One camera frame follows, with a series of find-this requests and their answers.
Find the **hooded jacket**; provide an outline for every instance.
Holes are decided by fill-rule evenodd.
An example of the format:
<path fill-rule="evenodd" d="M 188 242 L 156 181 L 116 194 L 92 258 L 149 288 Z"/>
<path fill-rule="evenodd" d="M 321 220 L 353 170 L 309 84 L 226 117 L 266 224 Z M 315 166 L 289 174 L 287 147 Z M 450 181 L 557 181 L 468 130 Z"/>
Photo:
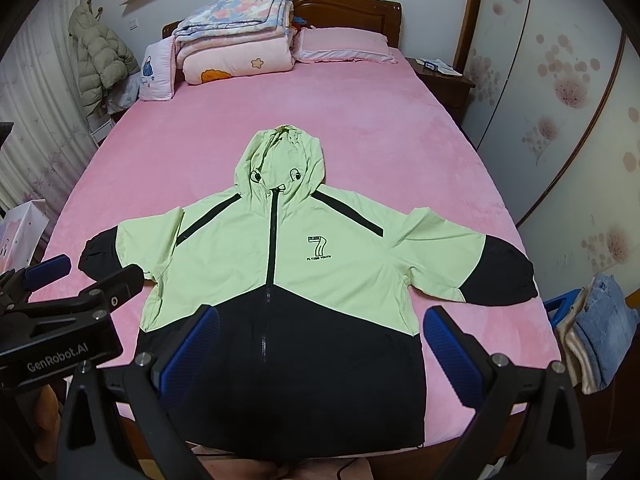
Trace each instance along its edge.
<path fill-rule="evenodd" d="M 100 105 L 104 90 L 140 67 L 124 41 L 98 22 L 87 4 L 71 13 L 69 34 L 78 40 L 78 86 L 82 110 L 88 116 Z"/>
<path fill-rule="evenodd" d="M 318 139 L 261 131 L 232 188 L 87 242 L 90 277 L 135 263 L 157 283 L 136 351 L 157 351 L 201 304 L 218 308 L 218 350 L 169 410 L 185 440 L 270 460 L 419 446 L 426 382 L 408 286 L 484 305 L 537 295 L 531 263 L 500 238 L 323 179 Z"/>

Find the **hood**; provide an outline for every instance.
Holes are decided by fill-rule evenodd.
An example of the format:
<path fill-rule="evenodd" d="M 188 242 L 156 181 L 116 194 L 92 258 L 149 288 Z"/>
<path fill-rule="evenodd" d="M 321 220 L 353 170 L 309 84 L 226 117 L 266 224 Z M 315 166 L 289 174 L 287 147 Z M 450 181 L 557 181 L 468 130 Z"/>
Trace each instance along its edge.
<path fill-rule="evenodd" d="M 69 34 L 79 40 L 84 32 L 95 27 L 98 20 L 94 18 L 87 4 L 78 5 L 69 18 Z"/>
<path fill-rule="evenodd" d="M 270 200 L 271 189 L 280 190 L 281 205 L 300 202 L 324 179 L 320 141 L 285 124 L 257 132 L 236 166 L 234 183 L 242 198 L 260 207 Z"/>

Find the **wardrobe door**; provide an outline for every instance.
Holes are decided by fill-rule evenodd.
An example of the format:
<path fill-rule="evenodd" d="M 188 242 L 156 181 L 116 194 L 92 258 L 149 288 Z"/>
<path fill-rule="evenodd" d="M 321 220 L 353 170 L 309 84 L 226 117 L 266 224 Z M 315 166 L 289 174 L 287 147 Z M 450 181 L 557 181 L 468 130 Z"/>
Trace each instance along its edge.
<path fill-rule="evenodd" d="M 515 222 L 588 129 L 620 34 L 602 0 L 530 0 L 511 73 L 478 147 Z"/>
<path fill-rule="evenodd" d="M 611 94 L 566 173 L 520 226 L 543 299 L 613 274 L 640 285 L 640 57 L 627 40 Z"/>
<path fill-rule="evenodd" d="M 529 0 L 481 0 L 465 75 L 476 83 L 462 129 L 477 148 L 500 99 L 522 35 Z"/>

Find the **number 7 logo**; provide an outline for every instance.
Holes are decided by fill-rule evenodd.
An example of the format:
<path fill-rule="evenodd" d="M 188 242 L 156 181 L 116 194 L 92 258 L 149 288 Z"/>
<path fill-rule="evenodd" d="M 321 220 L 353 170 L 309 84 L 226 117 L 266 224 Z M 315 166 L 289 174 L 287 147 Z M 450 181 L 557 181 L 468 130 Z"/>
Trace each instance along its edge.
<path fill-rule="evenodd" d="M 309 236 L 307 237 L 309 243 L 316 242 L 316 256 L 324 255 L 324 246 L 326 245 L 326 238 L 323 236 Z"/>

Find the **wooden bed frame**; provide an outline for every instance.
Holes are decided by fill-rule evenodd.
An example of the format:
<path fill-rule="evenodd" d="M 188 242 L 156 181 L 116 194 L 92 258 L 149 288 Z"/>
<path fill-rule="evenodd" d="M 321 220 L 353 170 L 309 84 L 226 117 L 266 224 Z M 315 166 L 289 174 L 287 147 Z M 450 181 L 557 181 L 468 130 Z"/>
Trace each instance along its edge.
<path fill-rule="evenodd" d="M 384 34 L 388 45 L 398 48 L 402 6 L 388 0 L 291 0 L 296 16 L 308 25 L 323 27 L 351 27 Z M 167 38 L 178 27 L 178 22 L 162 28 Z"/>

